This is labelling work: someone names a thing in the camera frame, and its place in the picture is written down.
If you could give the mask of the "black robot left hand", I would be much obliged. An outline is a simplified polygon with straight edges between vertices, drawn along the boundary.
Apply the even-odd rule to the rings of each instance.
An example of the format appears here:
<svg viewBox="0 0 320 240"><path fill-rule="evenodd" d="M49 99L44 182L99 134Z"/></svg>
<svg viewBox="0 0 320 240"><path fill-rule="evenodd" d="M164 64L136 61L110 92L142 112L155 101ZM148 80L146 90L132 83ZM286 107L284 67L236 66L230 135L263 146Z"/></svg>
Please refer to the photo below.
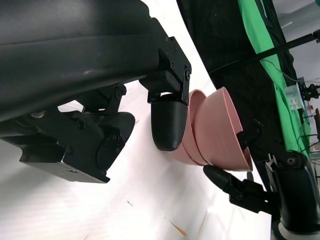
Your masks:
<svg viewBox="0 0 320 240"><path fill-rule="evenodd" d="M191 64L140 0L3 0L0 138L20 162L71 182L107 183L135 117L120 112L139 81L160 151L181 144Z"/></svg>

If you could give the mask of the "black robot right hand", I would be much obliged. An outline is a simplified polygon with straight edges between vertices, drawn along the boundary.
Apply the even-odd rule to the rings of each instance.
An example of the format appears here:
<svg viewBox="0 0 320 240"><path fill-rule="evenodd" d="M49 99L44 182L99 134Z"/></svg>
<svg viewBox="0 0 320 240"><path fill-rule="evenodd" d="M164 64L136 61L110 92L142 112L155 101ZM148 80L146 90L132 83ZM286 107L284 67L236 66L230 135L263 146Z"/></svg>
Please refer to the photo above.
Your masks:
<svg viewBox="0 0 320 240"><path fill-rule="evenodd" d="M271 192L252 180L239 180L225 170L205 165L204 174L230 203L254 213L278 214L289 232L311 235L320 232L320 194L308 158L277 143L266 126L254 120L236 135L241 149L256 146L271 154L275 162L266 169Z"/></svg>

